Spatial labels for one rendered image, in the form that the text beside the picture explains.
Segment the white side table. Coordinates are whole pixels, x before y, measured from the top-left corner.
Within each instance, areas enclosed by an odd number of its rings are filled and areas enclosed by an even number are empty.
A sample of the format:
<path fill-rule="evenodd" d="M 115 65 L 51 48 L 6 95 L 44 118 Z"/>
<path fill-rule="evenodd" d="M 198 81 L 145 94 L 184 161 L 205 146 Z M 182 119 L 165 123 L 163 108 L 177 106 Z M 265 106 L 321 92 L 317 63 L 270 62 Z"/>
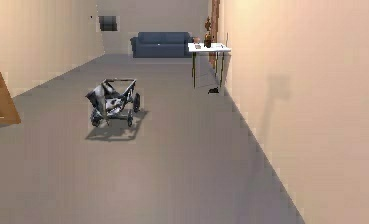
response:
<path fill-rule="evenodd" d="M 195 49 L 195 44 L 200 44 L 201 49 Z M 215 67 L 215 75 L 219 76 L 218 85 L 222 86 L 223 84 L 223 72 L 225 65 L 225 55 L 232 51 L 231 48 L 227 47 L 222 43 L 212 43 L 210 48 L 204 46 L 204 43 L 188 43 L 187 44 L 188 51 L 192 54 L 192 78 L 193 78 L 193 87 L 196 87 L 196 56 L 198 53 L 216 53 L 216 58 L 221 56 L 221 69 L 218 69 L 218 65 Z"/>

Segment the dark blue sofa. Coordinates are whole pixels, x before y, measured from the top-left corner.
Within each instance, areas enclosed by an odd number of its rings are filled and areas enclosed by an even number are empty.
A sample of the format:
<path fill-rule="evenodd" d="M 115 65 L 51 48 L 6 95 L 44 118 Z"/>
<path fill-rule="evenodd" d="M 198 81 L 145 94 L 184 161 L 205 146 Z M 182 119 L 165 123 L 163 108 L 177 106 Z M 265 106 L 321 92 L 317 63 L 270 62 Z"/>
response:
<path fill-rule="evenodd" d="M 190 58 L 188 32 L 139 32 L 130 39 L 134 58 Z"/>

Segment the grey baby stroller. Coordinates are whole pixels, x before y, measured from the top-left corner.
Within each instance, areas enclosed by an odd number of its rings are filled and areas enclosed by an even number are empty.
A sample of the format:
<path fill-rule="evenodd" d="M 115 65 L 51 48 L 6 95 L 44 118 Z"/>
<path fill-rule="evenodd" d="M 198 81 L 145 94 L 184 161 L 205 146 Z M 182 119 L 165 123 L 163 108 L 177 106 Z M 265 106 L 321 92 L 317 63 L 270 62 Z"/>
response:
<path fill-rule="evenodd" d="M 130 82 L 123 93 L 119 93 L 112 82 Z M 134 92 L 136 79 L 105 79 L 93 90 L 86 94 L 93 109 L 90 115 L 91 124 L 99 127 L 104 120 L 109 124 L 110 120 L 126 120 L 129 127 L 133 124 L 133 114 L 140 110 L 140 94 Z"/>

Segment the brown wooden shelf unit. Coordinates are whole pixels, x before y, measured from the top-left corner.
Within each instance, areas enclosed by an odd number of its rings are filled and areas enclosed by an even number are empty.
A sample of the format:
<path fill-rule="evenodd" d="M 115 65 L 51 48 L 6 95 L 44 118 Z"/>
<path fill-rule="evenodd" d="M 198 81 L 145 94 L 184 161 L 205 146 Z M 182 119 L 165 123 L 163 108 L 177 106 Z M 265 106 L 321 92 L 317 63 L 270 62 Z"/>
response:
<path fill-rule="evenodd" d="M 218 36 L 218 19 L 219 19 L 219 5 L 220 0 L 210 0 L 211 8 L 210 8 L 210 22 L 211 22 L 211 28 L 210 28 L 210 34 L 212 37 L 212 43 L 217 42 L 217 36 Z M 216 53 L 210 53 L 209 54 L 209 62 L 212 65 L 213 68 L 216 67 Z"/>

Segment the brown wooden door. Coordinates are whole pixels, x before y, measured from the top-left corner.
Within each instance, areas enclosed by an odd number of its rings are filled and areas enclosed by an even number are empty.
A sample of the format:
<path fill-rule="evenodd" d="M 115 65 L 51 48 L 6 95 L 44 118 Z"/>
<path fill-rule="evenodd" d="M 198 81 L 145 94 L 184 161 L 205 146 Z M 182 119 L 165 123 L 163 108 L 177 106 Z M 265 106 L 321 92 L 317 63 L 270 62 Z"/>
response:
<path fill-rule="evenodd" d="M 0 124 L 20 124 L 21 119 L 0 71 Z"/>

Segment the dark framed wall picture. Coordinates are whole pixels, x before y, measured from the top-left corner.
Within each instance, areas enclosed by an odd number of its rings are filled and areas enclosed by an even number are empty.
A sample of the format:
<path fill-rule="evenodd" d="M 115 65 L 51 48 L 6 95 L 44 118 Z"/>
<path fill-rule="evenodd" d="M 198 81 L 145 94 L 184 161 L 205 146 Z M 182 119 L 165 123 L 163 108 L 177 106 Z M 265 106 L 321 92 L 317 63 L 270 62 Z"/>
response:
<path fill-rule="evenodd" d="M 117 31 L 117 19 L 115 16 L 100 16 L 99 17 L 100 30 L 103 32 Z"/>

